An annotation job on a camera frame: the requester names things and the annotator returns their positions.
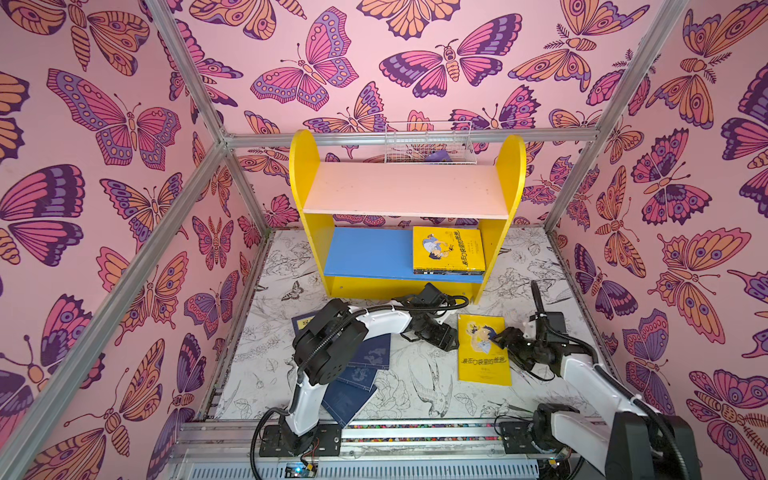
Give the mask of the yellow cartoon book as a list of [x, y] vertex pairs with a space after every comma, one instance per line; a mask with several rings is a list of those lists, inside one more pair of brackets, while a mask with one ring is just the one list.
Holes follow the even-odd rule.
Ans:
[[415, 274], [483, 275], [482, 234], [477, 229], [417, 226], [412, 230]]
[[503, 317], [462, 314], [458, 317], [458, 379], [462, 382], [509, 387], [508, 354], [494, 343], [506, 328]]

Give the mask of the navy book yellow label top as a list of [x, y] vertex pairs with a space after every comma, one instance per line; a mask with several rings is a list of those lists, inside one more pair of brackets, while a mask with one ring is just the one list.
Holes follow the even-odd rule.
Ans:
[[391, 336], [383, 335], [363, 341], [349, 361], [349, 367], [390, 368]]

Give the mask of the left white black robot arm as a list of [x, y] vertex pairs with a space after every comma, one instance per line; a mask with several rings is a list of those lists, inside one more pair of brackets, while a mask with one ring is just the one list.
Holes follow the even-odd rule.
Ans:
[[271, 407], [254, 430], [249, 456], [264, 443], [269, 420], [276, 416], [278, 445], [290, 456], [308, 451], [319, 432], [322, 400], [329, 385], [347, 368], [362, 344], [387, 335], [427, 342], [450, 352], [459, 346], [455, 328], [443, 317], [470, 304], [464, 295], [448, 295], [428, 283], [417, 294], [383, 304], [354, 307], [340, 298], [325, 304], [293, 340], [296, 382], [290, 404]]

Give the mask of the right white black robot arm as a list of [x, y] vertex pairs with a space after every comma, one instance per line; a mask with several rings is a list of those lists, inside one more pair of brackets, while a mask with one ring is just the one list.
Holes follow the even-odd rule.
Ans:
[[701, 467], [692, 428], [662, 412], [613, 377], [595, 348], [569, 335], [564, 316], [548, 312], [539, 286], [530, 284], [535, 312], [524, 329], [509, 327], [494, 344], [527, 374], [545, 366], [586, 400], [603, 420], [598, 426], [563, 404], [541, 404], [530, 423], [542, 452], [575, 451], [607, 479], [698, 479]]

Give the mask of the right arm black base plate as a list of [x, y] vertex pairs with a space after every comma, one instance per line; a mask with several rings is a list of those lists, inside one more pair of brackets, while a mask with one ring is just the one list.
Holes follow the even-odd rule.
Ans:
[[574, 450], [557, 440], [551, 428], [535, 421], [505, 419], [495, 426], [507, 454], [568, 456]]

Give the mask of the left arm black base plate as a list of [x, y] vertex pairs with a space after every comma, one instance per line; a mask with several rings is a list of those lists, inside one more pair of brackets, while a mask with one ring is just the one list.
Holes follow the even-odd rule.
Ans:
[[261, 432], [258, 455], [263, 458], [299, 457], [310, 453], [315, 457], [340, 455], [342, 428], [320, 423], [304, 435], [294, 434], [282, 424], [267, 425]]

